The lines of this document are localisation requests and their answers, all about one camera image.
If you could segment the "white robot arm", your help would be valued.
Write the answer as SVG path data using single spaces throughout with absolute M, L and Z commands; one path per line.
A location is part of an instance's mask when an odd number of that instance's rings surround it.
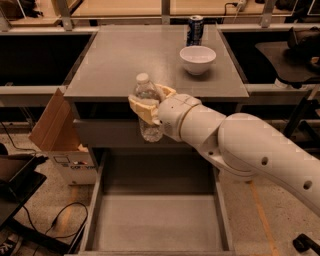
M 261 175 L 320 215 L 320 160 L 264 120 L 246 113 L 221 114 L 188 94 L 157 87 L 161 101 L 128 96 L 131 109 L 163 134 L 192 146 L 236 178 Z

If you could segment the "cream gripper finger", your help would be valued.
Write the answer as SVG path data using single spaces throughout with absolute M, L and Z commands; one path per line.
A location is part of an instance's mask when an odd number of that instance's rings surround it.
M 161 84 L 156 84 L 156 88 L 161 100 L 165 100 L 176 93 L 175 89 Z
M 130 108 L 143 121 L 149 125 L 159 125 L 158 108 L 159 100 L 155 99 L 141 99 L 134 95 L 128 96 Z

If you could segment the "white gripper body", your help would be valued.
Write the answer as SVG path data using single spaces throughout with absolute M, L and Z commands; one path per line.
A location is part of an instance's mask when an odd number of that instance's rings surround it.
M 160 103 L 158 118 L 163 134 L 180 142 L 180 129 L 187 113 L 201 101 L 187 94 L 175 94 Z

